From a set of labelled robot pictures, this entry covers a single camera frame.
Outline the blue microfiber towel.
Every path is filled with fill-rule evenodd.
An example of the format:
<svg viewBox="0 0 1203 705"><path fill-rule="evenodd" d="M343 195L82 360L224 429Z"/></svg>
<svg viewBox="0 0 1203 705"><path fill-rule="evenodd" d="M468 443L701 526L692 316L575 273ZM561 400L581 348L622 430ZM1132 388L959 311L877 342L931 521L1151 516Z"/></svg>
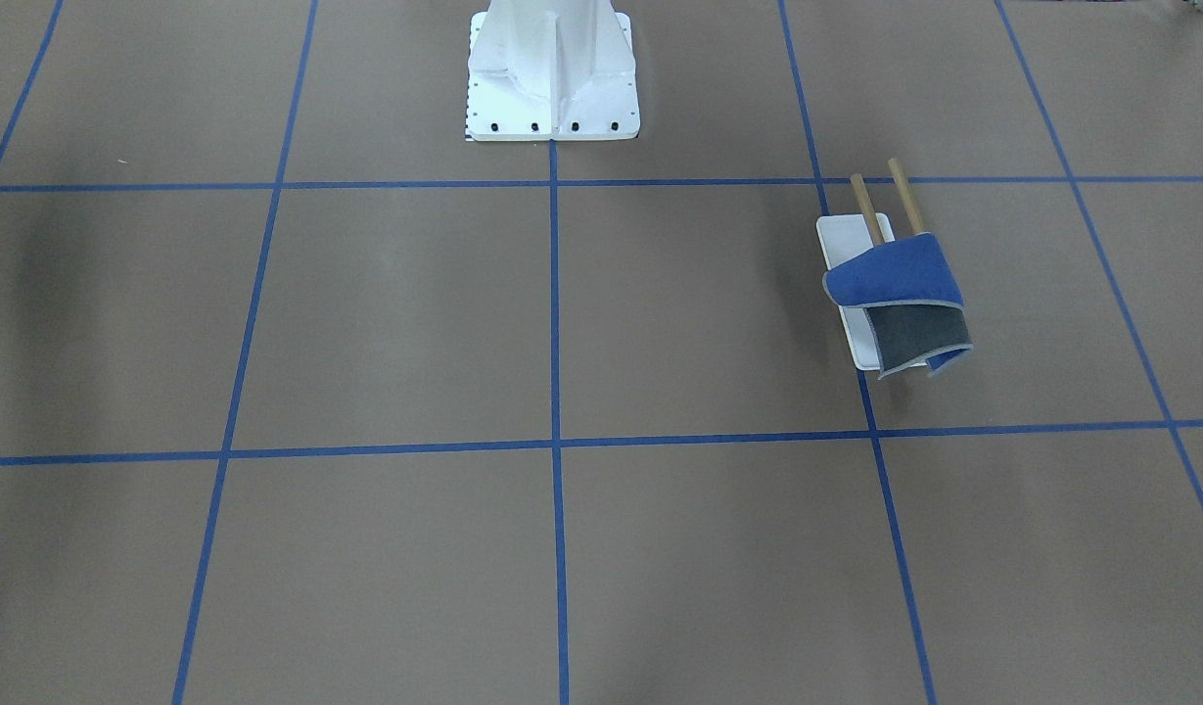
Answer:
<svg viewBox="0 0 1203 705"><path fill-rule="evenodd" d="M919 366L934 378L974 351L962 290L932 232L870 247L830 268L823 286L835 306L864 313L881 379Z"/></svg>

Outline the rear wooden rack bar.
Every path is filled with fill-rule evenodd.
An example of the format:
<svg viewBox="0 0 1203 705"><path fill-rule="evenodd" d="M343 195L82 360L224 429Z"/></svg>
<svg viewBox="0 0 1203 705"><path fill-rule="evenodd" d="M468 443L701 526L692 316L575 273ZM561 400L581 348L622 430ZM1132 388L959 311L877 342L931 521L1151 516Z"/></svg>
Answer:
<svg viewBox="0 0 1203 705"><path fill-rule="evenodd" d="M887 166L889 173L891 173L893 183L897 188L897 197L901 200L902 209L908 219L911 233L921 235L929 232L926 218L924 218L920 206L917 202L913 188L908 179L908 174L905 173L903 165L896 156L891 156L887 160Z"/></svg>

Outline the wooden rack bar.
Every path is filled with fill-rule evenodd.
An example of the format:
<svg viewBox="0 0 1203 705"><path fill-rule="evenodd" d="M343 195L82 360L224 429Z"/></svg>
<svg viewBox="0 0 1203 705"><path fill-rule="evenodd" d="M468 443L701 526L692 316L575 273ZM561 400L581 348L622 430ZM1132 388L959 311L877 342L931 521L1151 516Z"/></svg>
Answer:
<svg viewBox="0 0 1203 705"><path fill-rule="evenodd" d="M853 192L855 192L857 206L864 219L866 232L869 232L869 238L871 245L882 247L885 244L884 231L881 227L881 220L878 213L875 209L873 202L871 202L869 195L869 186L866 186L865 179L861 173L853 173L849 177L851 186Z"/></svg>
<svg viewBox="0 0 1203 705"><path fill-rule="evenodd" d="M893 183L897 188L897 197L901 200L902 209L908 219L911 233L921 235L929 232L926 218L924 218L920 206L917 202L913 188L908 179L908 174L905 173L903 165L896 156L891 156L887 160L887 166L889 173L891 173Z"/></svg>

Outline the front wooden rack bar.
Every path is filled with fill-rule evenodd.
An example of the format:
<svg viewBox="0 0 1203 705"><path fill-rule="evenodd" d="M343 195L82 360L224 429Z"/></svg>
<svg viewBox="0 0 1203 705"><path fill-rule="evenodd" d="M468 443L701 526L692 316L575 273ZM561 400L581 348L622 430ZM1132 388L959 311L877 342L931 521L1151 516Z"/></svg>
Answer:
<svg viewBox="0 0 1203 705"><path fill-rule="evenodd" d="M869 195L869 186L866 186L865 179L861 173L853 173L849 177L851 186L853 192L855 192L857 206L864 219L866 232L869 232L869 238L871 245L882 247L885 244L884 231L881 227L881 220L878 213L875 209L873 202L871 202Z"/></svg>

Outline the white rack base tray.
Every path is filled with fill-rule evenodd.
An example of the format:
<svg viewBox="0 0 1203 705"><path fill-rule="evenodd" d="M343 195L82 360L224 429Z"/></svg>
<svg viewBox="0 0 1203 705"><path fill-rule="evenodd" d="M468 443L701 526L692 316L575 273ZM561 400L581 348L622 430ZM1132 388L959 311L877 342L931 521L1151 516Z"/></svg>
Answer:
<svg viewBox="0 0 1203 705"><path fill-rule="evenodd" d="M864 310L940 300L943 285L937 278L946 263L931 233L897 239L888 217L879 213L878 218L885 237L882 247L871 245L861 214L820 217L814 229L826 263L820 284L838 309L857 371L878 371L885 377L906 367L928 367L931 345L919 336L906 340L885 327L875 334Z"/></svg>

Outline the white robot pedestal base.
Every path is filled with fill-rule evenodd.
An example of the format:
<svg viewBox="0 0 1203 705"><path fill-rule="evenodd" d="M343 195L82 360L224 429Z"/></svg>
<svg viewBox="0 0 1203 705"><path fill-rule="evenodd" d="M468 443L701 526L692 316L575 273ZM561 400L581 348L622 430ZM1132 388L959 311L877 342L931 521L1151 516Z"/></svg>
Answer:
<svg viewBox="0 0 1203 705"><path fill-rule="evenodd" d="M610 1L492 1L472 14L464 135L635 140L632 18Z"/></svg>

